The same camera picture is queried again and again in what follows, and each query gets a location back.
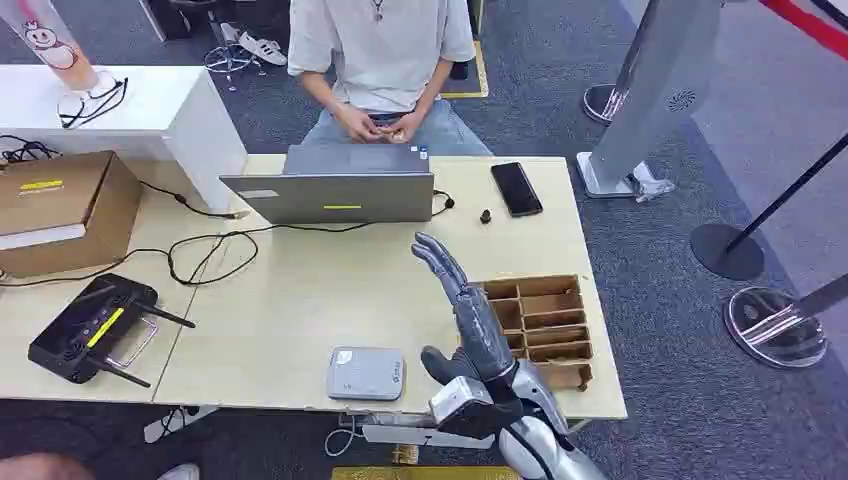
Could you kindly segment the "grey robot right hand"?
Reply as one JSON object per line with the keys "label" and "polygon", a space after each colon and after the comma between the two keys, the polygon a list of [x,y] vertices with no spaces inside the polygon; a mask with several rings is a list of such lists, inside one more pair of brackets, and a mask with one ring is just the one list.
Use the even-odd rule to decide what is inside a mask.
{"label": "grey robot right hand", "polygon": [[460,346],[450,358],[432,346],[422,349],[420,358],[428,374],[441,385],[458,376],[484,383],[511,378],[516,360],[482,287],[468,281],[460,264],[436,238],[415,233],[411,251],[441,282],[460,336]]}

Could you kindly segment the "person's right hand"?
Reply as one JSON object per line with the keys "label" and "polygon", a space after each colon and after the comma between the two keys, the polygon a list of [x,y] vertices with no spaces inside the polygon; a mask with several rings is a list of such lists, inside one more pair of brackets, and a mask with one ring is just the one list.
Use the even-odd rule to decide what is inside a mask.
{"label": "person's right hand", "polygon": [[374,143],[383,138],[382,132],[372,119],[350,104],[336,104],[331,109],[331,114],[355,143]]}

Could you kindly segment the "person's left hand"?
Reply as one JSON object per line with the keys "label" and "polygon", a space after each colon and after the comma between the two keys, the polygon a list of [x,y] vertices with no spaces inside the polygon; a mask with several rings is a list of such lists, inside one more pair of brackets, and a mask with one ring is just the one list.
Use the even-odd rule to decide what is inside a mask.
{"label": "person's left hand", "polygon": [[390,125],[380,126],[378,132],[382,139],[389,143],[411,143],[425,117],[425,113],[412,111],[406,113]]}

